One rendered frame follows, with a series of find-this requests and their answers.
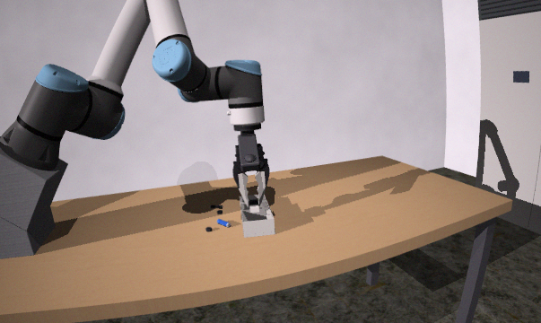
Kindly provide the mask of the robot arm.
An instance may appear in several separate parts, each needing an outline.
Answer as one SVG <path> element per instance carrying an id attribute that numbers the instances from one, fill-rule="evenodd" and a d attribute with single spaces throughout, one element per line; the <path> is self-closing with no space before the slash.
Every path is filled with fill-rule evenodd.
<path id="1" fill-rule="evenodd" d="M 125 120 L 121 86 L 150 23 L 153 69 L 178 88 L 182 100 L 228 100 L 230 124 L 238 127 L 265 121 L 258 61 L 207 67 L 194 52 L 179 0 L 127 0 L 92 75 L 84 79 L 44 65 L 17 119 L 2 134 L 1 149 L 26 166 L 53 170 L 65 131 L 100 140 L 116 135 Z"/>

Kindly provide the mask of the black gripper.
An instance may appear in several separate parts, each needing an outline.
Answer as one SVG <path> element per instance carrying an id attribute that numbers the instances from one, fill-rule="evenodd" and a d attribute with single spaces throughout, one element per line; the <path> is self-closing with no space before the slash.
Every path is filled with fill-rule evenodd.
<path id="1" fill-rule="evenodd" d="M 261 123 L 254 126 L 244 126 L 244 127 L 238 127 L 234 125 L 234 131 L 240 131 L 241 135 L 248 135 L 248 134 L 255 134 L 254 130 L 261 129 Z M 241 171 L 240 169 L 240 153 L 239 153 L 239 146 L 235 145 L 236 147 L 236 154 L 235 157 L 237 158 L 236 161 L 233 162 L 233 177 L 235 179 L 235 182 L 238 186 L 238 189 L 244 199 L 244 202 L 246 203 L 247 207 L 249 208 L 249 198 L 248 198 L 248 189 L 247 189 L 247 182 L 248 175 L 245 174 L 246 171 Z M 259 160 L 260 160 L 260 170 L 256 170 L 257 173 L 255 175 L 256 181 L 258 183 L 257 192 L 257 203 L 258 206 L 261 205 L 263 196 L 266 191 L 266 185 L 268 182 L 270 169 L 267 163 L 267 159 L 264 159 L 264 152 L 263 147 L 261 144 L 257 144 L 258 148 L 258 154 L 259 154 Z"/>

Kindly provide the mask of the blue battery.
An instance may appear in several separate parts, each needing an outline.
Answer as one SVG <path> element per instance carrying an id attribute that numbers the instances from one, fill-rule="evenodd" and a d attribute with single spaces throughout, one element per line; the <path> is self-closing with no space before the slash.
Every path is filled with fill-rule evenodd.
<path id="1" fill-rule="evenodd" d="M 221 224 L 221 225 L 223 225 L 223 226 L 226 226 L 226 227 L 228 227 L 228 228 L 231 227 L 231 224 L 230 224 L 230 223 L 228 223 L 228 222 L 226 222 L 226 221 L 224 221 L 224 220 L 221 220 L 221 219 L 218 219 L 218 220 L 217 220 L 217 223 L 219 223 L 219 224 Z"/>

